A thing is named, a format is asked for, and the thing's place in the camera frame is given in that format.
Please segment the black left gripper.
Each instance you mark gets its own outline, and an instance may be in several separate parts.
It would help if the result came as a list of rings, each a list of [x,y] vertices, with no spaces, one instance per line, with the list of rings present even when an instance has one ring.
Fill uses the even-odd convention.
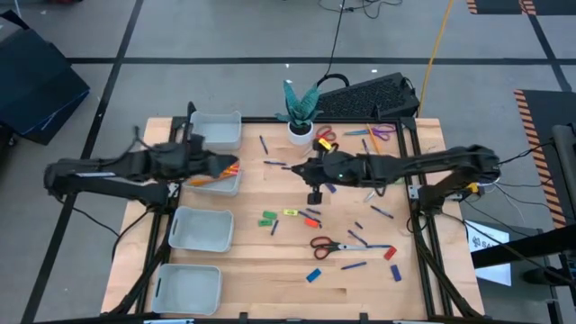
[[[192,176],[210,176],[225,178],[236,176],[239,173],[239,159],[230,154],[215,154],[203,149],[204,137],[186,134],[182,136],[181,143],[185,146],[185,156],[182,168],[177,174],[178,180],[185,180]],[[225,168],[215,174],[213,166]]]

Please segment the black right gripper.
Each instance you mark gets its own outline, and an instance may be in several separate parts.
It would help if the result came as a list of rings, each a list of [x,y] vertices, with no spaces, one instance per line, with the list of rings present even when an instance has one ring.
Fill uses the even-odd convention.
[[[327,148],[327,145],[324,139],[315,139],[312,148],[317,152],[317,156],[308,162],[292,166],[293,172],[302,179],[307,179],[307,184],[312,188],[307,197],[310,205],[321,204],[321,185],[356,186],[360,180],[356,157],[338,151],[337,143],[330,148]]]

